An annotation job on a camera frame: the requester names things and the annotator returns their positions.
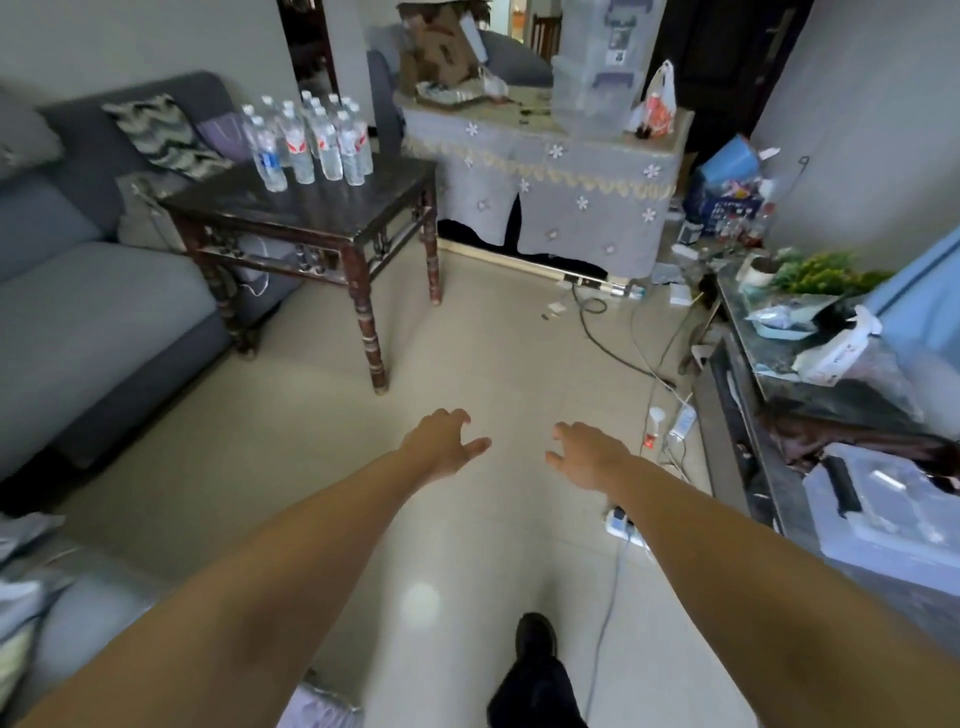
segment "hand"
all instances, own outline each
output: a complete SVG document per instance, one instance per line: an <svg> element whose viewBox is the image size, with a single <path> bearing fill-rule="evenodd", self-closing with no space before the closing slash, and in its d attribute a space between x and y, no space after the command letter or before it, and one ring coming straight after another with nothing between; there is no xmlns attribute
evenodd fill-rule
<svg viewBox="0 0 960 728"><path fill-rule="evenodd" d="M403 438L400 452L423 468L424 485L453 475L490 448L489 437L461 444L461 430L469 422L470 415L462 409L452 412L438 409L420 420L420 424Z"/></svg>
<svg viewBox="0 0 960 728"><path fill-rule="evenodd" d="M556 423L553 439L560 441L564 454L548 451L547 465L589 491L603 490L611 469L631 457L627 446L619 440L583 423Z"/></svg>

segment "wall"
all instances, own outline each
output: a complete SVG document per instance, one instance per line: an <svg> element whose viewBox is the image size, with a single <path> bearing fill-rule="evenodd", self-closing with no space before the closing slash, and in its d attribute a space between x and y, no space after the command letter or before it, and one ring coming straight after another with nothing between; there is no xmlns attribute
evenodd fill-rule
<svg viewBox="0 0 960 728"><path fill-rule="evenodd" d="M0 85L35 104L195 70L238 102L293 98L276 0L0 3Z"/></svg>
<svg viewBox="0 0 960 728"><path fill-rule="evenodd" d="M783 149L777 245L898 268L960 223L958 35L955 0L814 4L754 132Z"/></svg>

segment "forearm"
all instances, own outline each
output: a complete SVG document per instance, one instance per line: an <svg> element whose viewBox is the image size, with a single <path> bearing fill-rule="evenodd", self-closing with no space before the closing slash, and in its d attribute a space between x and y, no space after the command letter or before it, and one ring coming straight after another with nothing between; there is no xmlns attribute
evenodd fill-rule
<svg viewBox="0 0 960 728"><path fill-rule="evenodd" d="M820 559L641 458L604 481L764 724L956 720L956 663Z"/></svg>
<svg viewBox="0 0 960 728"><path fill-rule="evenodd" d="M276 724L422 476L392 452L288 508L136 622L24 724Z"/></svg>

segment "packaging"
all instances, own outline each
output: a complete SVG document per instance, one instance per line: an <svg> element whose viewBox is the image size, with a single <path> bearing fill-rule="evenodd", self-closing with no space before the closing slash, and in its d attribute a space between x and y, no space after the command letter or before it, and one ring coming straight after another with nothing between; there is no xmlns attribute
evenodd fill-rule
<svg viewBox="0 0 960 728"><path fill-rule="evenodd" d="M797 355L793 369L802 381L832 387L866 350L870 337L883 331L883 324L866 307L858 305L854 311L853 328L841 331L821 347Z"/></svg>
<svg viewBox="0 0 960 728"><path fill-rule="evenodd" d="M640 132L651 138L666 136L673 132L676 116L677 92L673 84L673 63L664 61L647 86Z"/></svg>
<svg viewBox="0 0 960 728"><path fill-rule="evenodd" d="M400 58L401 74L406 68L408 77L404 84L409 87L409 74L415 72L414 85L420 81L436 81L445 86L454 87L477 75L479 61L464 29L460 25L457 12L450 4L434 6L436 15L427 19L425 15L415 14L404 18L407 30L414 41L412 58L408 56L404 63Z"/></svg>

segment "beige tile floor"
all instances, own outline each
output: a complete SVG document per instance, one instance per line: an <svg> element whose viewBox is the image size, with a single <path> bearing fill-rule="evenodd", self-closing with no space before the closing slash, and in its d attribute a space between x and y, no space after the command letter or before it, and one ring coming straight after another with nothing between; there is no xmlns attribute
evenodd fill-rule
<svg viewBox="0 0 960 728"><path fill-rule="evenodd" d="M512 661L516 620L535 609L554 621L584 705L621 542L603 530L604 499L548 471L543 451L558 420L599 425L636 451L652 386L595 349L572 308L541 318L564 295L554 282L453 254L442 265L439 308L418 244L374 286L385 397L372 392L348 297L306 285L266 326L254 362L227 358L63 507L73 536L178 580L394 447L423 414L465 407L468 434L491 435L492 450L408 504L316 659L327 684L363 703L371 727L481 728ZM629 332L638 306L636 339L656 361L684 317L662 293L588 323L638 361ZM672 401L656 393L669 412ZM685 466L704 487L697 432ZM593 728L756 725L635 547L599 669Z"/></svg>

